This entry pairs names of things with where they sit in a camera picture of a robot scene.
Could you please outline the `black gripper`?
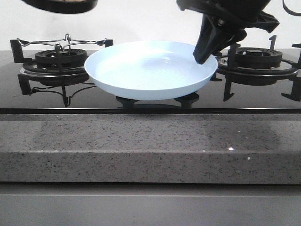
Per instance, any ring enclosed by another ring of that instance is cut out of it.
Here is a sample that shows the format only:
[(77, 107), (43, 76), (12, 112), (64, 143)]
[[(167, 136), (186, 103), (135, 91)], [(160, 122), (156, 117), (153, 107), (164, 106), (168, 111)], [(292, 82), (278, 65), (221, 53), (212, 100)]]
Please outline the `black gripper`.
[[(178, 0), (180, 10), (203, 14), (202, 25), (193, 56), (197, 63), (205, 61), (221, 50), (243, 40), (247, 33), (243, 28), (259, 28), (271, 33), (279, 21), (263, 10), (268, 0)], [(214, 17), (225, 21), (235, 30), (216, 28)]]

